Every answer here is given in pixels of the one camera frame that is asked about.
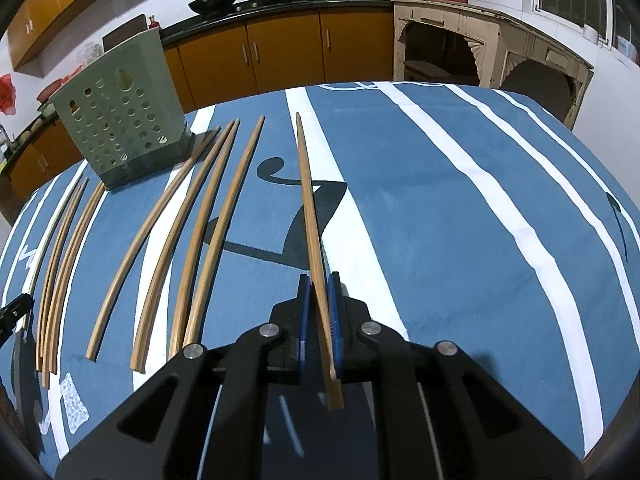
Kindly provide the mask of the brown lower kitchen cabinets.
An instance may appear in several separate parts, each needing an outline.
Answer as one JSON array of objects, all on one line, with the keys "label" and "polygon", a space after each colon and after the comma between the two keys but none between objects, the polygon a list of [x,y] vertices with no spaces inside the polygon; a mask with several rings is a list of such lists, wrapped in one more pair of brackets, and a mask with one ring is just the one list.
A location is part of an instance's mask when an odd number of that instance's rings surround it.
[{"label": "brown lower kitchen cabinets", "polygon": [[389,8],[287,13],[202,32],[166,49],[187,112],[243,96],[322,82],[390,80]]}]

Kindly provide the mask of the blue white striped tablecloth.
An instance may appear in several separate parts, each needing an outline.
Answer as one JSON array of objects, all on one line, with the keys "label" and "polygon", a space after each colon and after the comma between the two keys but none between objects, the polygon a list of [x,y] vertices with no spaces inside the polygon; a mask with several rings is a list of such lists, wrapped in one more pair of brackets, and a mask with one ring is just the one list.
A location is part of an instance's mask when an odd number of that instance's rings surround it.
[{"label": "blue white striped tablecloth", "polygon": [[[187,114],[197,133],[241,122],[202,257],[254,125],[266,116],[224,243],[202,344],[230,344],[266,322],[308,272],[296,112],[324,258],[346,294],[412,342],[454,341],[586,457],[639,371],[639,204],[574,133],[525,96],[356,82],[271,92]],[[23,424],[35,434],[47,474],[168,357],[204,193],[163,288],[149,375],[129,368],[155,260],[200,168],[188,172],[143,245],[98,360],[86,360],[85,351],[122,257],[179,168],[107,191],[89,221],[63,307],[53,392],[40,390],[33,372],[18,387],[33,420]]]}]

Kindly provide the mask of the green perforated utensil holder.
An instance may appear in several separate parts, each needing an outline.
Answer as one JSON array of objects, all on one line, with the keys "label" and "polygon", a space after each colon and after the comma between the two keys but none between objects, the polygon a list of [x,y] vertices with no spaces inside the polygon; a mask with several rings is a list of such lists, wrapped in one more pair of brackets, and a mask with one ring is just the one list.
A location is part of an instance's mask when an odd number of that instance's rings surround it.
[{"label": "green perforated utensil holder", "polygon": [[50,101],[109,190],[182,162],[192,152],[194,135],[155,28],[100,56]]}]

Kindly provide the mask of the dark cutting board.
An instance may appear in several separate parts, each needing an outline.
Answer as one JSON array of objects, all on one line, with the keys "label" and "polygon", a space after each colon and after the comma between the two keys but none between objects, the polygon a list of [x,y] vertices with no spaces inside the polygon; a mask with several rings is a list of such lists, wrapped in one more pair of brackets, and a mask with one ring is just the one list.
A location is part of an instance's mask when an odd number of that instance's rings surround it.
[{"label": "dark cutting board", "polygon": [[102,38],[103,51],[107,52],[122,42],[148,29],[148,21],[144,14],[139,14],[126,23],[113,29]]}]

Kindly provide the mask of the black wok left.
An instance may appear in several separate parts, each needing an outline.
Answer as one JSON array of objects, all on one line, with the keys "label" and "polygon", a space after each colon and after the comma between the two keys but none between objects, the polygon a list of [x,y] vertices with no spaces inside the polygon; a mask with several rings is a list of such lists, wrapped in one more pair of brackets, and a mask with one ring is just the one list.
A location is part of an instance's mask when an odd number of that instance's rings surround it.
[{"label": "black wok left", "polygon": [[193,0],[188,7],[196,14],[209,15],[228,11],[236,0]]}]

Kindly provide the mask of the beige carved side table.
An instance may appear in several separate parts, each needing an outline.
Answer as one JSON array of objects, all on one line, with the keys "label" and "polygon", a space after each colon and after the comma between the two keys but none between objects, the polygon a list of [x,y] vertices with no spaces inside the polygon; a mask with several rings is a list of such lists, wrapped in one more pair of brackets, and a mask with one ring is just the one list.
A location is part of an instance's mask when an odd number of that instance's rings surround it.
[{"label": "beige carved side table", "polygon": [[392,0],[392,3],[394,79],[406,78],[411,25],[453,32],[470,48],[482,87],[500,88],[506,77],[527,61],[566,77],[570,83],[570,102],[568,110],[558,118],[567,128],[574,127],[593,76],[593,65],[559,40],[509,14],[472,4],[442,0]]}]

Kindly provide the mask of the red plastic bag on wall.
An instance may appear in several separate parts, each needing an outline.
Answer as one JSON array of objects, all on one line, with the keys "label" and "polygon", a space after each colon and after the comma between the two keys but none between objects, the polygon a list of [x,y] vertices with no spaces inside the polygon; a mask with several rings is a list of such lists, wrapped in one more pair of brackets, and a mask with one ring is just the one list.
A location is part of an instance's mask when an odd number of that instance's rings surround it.
[{"label": "red plastic bag on wall", "polygon": [[5,115],[15,114],[16,91],[10,74],[0,77],[0,112]]}]

